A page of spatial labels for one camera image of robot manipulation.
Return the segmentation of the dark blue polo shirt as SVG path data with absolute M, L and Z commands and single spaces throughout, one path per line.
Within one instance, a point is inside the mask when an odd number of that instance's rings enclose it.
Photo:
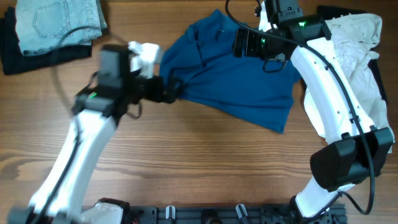
M 283 133 L 301 76 L 291 62 L 233 56 L 238 25 L 219 10 L 191 24 L 164 54 L 160 76 L 178 97 Z

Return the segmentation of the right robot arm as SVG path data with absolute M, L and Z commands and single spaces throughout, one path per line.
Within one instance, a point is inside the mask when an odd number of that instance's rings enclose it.
M 302 76 L 319 112 L 327 145 L 310 158 L 312 178 L 281 212 L 288 223 L 318 221 L 348 190 L 369 181 L 373 208 L 375 179 L 381 173 L 394 138 L 379 129 L 356 99 L 335 54 L 324 19 L 304 16 L 297 1 L 259 1 L 258 28 L 239 23 L 233 54 L 265 62 L 291 62 Z

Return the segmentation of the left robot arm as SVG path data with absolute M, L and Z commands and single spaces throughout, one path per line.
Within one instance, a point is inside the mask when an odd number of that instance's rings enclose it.
M 103 149 L 129 105 L 142 99 L 171 103 L 173 94 L 154 67 L 162 60 L 159 45 L 130 42 L 104 45 L 100 69 L 76 94 L 67 138 L 50 174 L 27 208 L 12 208 L 8 223 L 125 223 L 129 203 L 103 198 L 83 209 L 83 198 Z

